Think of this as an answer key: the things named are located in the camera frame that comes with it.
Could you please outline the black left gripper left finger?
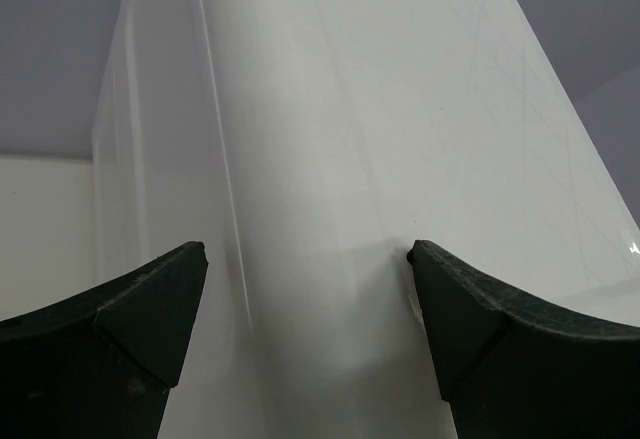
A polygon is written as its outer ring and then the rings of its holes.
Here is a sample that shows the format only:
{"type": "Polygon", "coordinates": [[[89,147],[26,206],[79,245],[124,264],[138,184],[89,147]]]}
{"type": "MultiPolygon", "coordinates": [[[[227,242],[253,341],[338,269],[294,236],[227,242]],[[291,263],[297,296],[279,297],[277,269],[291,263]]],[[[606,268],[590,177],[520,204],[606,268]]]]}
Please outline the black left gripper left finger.
{"type": "Polygon", "coordinates": [[[4,438],[155,438],[206,278],[201,242],[1,323],[4,438]]]}

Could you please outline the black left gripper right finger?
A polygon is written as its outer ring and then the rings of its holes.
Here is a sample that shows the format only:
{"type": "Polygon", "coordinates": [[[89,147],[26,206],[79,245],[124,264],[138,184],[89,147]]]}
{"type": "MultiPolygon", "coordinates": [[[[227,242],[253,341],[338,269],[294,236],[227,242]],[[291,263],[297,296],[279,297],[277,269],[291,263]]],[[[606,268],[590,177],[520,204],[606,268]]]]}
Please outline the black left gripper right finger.
{"type": "Polygon", "coordinates": [[[407,259],[459,437],[638,436],[636,327],[543,300],[431,241],[407,259]]]}

